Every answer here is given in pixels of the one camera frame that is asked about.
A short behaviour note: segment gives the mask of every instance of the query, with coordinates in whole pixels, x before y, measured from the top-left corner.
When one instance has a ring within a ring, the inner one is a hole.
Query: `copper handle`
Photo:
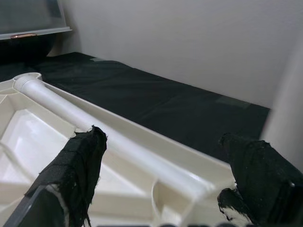
[[[36,33],[27,33],[27,34],[20,34],[20,35],[12,35],[10,38],[17,39],[17,38],[36,36],[36,35],[37,35]]]

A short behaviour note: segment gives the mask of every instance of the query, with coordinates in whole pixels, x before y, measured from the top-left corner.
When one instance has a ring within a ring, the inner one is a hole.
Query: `dark table surface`
[[[189,147],[228,162],[228,132],[258,139],[268,108],[81,53],[0,65],[0,81],[25,72]]]

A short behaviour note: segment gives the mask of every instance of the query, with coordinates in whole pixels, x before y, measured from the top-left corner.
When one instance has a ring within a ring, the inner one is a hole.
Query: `white wall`
[[[303,173],[303,34],[285,71],[262,139]]]
[[[271,106],[303,0],[63,0],[78,51]]]

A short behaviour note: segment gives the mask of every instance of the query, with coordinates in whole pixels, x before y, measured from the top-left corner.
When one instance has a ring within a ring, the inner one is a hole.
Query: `torn black fabric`
[[[106,135],[98,127],[77,133],[59,155],[39,174],[25,196],[32,196],[40,185],[58,185],[69,210],[71,227],[81,227],[99,179],[101,159],[107,148]]]
[[[241,198],[251,212],[248,216],[260,224],[303,224],[303,174],[298,169],[263,140],[225,134],[220,144],[228,154]]]
[[[229,214],[225,213],[225,209],[236,210],[239,214],[242,215],[242,218],[244,217],[247,219],[247,223],[249,223],[249,221],[256,223],[249,208],[244,203],[237,189],[223,189],[218,196],[218,203],[220,212],[226,216],[226,219],[228,221],[233,221],[235,217],[230,217]]]

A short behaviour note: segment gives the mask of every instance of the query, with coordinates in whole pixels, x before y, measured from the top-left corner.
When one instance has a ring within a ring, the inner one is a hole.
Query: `plastic lid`
[[[0,40],[70,31],[59,0],[1,0]]]

